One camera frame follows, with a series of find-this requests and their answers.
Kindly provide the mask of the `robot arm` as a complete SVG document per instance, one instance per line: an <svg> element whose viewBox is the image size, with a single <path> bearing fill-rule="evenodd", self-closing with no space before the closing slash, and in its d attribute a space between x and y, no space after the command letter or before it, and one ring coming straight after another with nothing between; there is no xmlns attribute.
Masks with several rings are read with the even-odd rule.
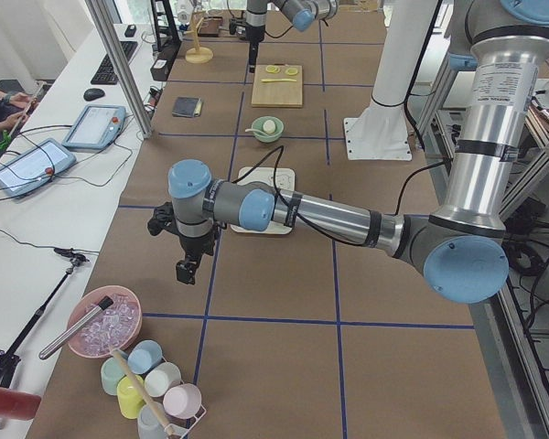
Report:
<svg viewBox="0 0 549 439"><path fill-rule="evenodd" d="M248 70L255 72L259 45L266 34L267 9L273 4L289 21L291 28L299 32L307 30L315 21L328 20L336 15L339 2L334 0L250 0L239 17L230 19L229 31L234 35L243 29L249 42Z"/></svg>
<svg viewBox="0 0 549 439"><path fill-rule="evenodd" d="M193 284L223 226L263 231L302 222L358 247L407 262L438 294L472 304L503 287L509 262L501 247L501 202L531 103L549 58L549 1L459 1L451 20L453 55L476 61L468 107L441 206L427 218L382 214L262 182L238 185L186 159L168 173L171 199L147 228L178 236L185 257L177 278Z"/></svg>

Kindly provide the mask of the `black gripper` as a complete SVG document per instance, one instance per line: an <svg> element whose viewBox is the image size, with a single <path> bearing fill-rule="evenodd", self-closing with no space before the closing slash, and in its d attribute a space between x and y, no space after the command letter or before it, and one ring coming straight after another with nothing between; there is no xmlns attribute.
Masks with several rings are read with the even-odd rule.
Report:
<svg viewBox="0 0 549 439"><path fill-rule="evenodd" d="M219 226L211 220L203 220L199 224L180 222L171 202L154 208L152 218L147 222L147 230L152 236L162 231L178 236L185 259L176 263L176 277L183 284L196 283L198 263L205 254L214 255L215 242L220 236Z"/></svg>
<svg viewBox="0 0 549 439"><path fill-rule="evenodd" d="M264 23L256 23L253 18L231 17L229 32L232 36L244 37L249 43L248 63L255 64L260 43L264 40Z"/></svg>

